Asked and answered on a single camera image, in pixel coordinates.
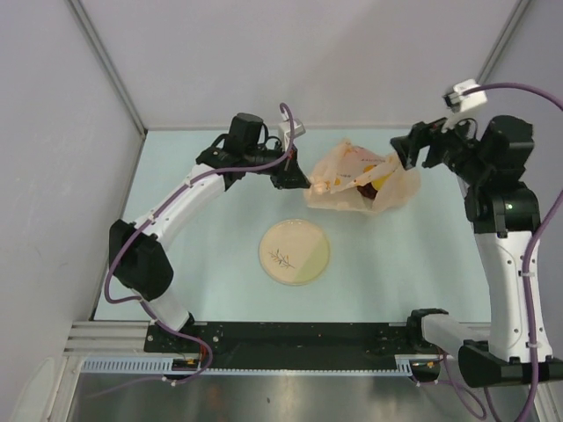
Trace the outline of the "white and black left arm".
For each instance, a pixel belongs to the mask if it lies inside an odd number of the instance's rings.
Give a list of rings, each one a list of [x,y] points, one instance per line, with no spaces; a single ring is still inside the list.
[[[195,159],[184,180],[156,207],[132,222],[117,220],[109,229],[107,278],[131,291],[151,319],[166,325],[163,339],[182,352],[194,341],[194,318],[172,290],[174,272],[167,251],[175,237],[212,200],[246,174],[269,176],[277,189],[307,189],[310,182],[297,162],[295,140],[303,123],[281,105],[282,122],[274,137],[260,117],[238,113]]]

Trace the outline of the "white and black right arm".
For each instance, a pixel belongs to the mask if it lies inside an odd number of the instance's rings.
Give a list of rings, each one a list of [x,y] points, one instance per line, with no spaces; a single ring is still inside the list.
[[[492,118],[481,138],[465,121],[415,124],[391,139],[407,170],[427,149],[423,167],[439,164],[467,185],[464,208],[471,223],[490,297],[487,337],[443,309],[416,309],[407,319],[406,343],[417,353],[432,346],[452,355],[471,387],[558,382],[562,361],[546,336],[538,283],[537,246],[544,219],[534,194],[521,180],[534,149],[533,126],[519,118]]]

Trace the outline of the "yellow fake banana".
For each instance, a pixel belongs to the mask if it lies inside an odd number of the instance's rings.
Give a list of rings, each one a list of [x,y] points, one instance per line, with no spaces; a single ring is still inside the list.
[[[365,173],[368,173],[369,171],[373,170],[375,168],[375,165],[369,165],[366,166],[363,170]],[[379,191],[382,186],[384,185],[384,183],[386,182],[386,180],[391,176],[390,173],[383,175],[380,178],[373,178],[370,180],[370,183],[372,185],[373,188],[375,188],[377,191]]]

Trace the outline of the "translucent banana-print plastic bag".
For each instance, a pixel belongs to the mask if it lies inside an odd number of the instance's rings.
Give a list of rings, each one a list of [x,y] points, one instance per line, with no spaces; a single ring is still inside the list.
[[[364,168],[375,165],[368,173]],[[357,186],[370,183],[390,173],[374,201],[363,198]],[[311,208],[360,212],[378,215],[395,207],[403,207],[420,190],[417,170],[405,170],[397,153],[379,156],[369,149],[354,145],[347,138],[318,161],[309,176],[311,187],[304,192]]]

